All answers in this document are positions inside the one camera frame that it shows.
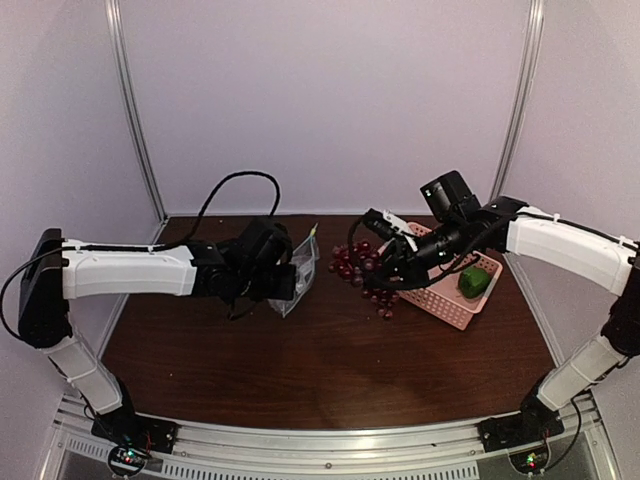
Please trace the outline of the clear zip top bag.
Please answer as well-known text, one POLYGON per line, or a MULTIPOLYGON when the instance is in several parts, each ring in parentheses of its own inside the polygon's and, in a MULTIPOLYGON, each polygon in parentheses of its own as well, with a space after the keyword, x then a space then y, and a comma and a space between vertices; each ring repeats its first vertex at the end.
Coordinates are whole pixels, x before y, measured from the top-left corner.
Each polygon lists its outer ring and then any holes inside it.
POLYGON ((292 300, 270 300, 269 305, 283 318, 289 315, 311 289, 317 275, 317 262, 320 259, 317 242, 318 224, 309 231, 307 238, 294 250, 291 263, 296 267, 296 280, 292 300))

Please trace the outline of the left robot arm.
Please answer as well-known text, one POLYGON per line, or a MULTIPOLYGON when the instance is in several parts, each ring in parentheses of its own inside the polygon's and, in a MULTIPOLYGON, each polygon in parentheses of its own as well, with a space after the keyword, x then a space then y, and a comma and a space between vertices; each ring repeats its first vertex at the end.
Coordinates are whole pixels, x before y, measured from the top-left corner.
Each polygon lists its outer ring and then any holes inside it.
POLYGON ((144 433, 126 387, 97 359, 69 319, 78 298, 120 294, 214 297, 227 305, 246 298, 291 301, 297 269, 280 224, 254 218, 240 234, 213 243, 89 244, 45 230, 20 269, 18 337, 42 351, 123 444, 144 433))

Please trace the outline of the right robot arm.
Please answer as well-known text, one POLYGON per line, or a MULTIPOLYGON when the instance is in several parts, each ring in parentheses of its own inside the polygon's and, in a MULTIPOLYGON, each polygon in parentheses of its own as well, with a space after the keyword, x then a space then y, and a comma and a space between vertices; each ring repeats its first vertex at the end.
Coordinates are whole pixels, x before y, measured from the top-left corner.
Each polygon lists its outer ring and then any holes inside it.
POLYGON ((499 430, 533 441, 575 396, 638 356, 639 245, 515 198, 481 204, 456 170, 423 185, 421 193, 439 223, 430 233, 413 233, 388 211, 370 212, 365 222, 386 242, 382 268, 374 276, 380 285, 397 291, 428 287, 451 275, 472 252, 492 249, 559 267, 617 298, 600 332, 537 382, 511 423, 498 421, 499 430))

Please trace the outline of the dark red grape bunch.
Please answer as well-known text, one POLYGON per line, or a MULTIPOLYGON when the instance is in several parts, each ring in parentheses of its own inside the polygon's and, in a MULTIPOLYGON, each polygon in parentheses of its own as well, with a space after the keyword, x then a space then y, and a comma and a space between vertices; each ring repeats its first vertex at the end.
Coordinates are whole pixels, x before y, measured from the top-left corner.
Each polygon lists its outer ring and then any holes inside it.
POLYGON ((331 249, 328 264, 330 273, 360 290, 361 296, 375 308, 376 314, 383 320, 393 318, 393 307, 399 294, 396 291, 374 286, 368 277, 381 267, 380 253, 368 240, 358 240, 352 246, 335 245, 331 249))

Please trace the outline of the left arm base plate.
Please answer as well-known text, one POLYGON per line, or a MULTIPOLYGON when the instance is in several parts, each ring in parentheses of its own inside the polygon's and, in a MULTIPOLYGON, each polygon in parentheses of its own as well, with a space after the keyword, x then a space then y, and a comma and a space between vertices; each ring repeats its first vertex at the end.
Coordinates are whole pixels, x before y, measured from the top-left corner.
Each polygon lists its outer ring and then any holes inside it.
POLYGON ((164 454, 173 452, 177 431, 176 422, 139 415, 127 405, 109 413, 96 413, 91 428, 92 435, 117 445, 164 454))

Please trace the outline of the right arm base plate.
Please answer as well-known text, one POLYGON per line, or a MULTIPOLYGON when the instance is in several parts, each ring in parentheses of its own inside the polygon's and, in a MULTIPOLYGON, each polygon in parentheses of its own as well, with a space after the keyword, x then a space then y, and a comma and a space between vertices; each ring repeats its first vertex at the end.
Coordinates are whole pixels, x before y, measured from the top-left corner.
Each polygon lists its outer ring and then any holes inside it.
POLYGON ((485 452, 541 442, 565 431, 556 412, 547 414, 535 411, 490 417, 481 421, 477 429, 485 452))

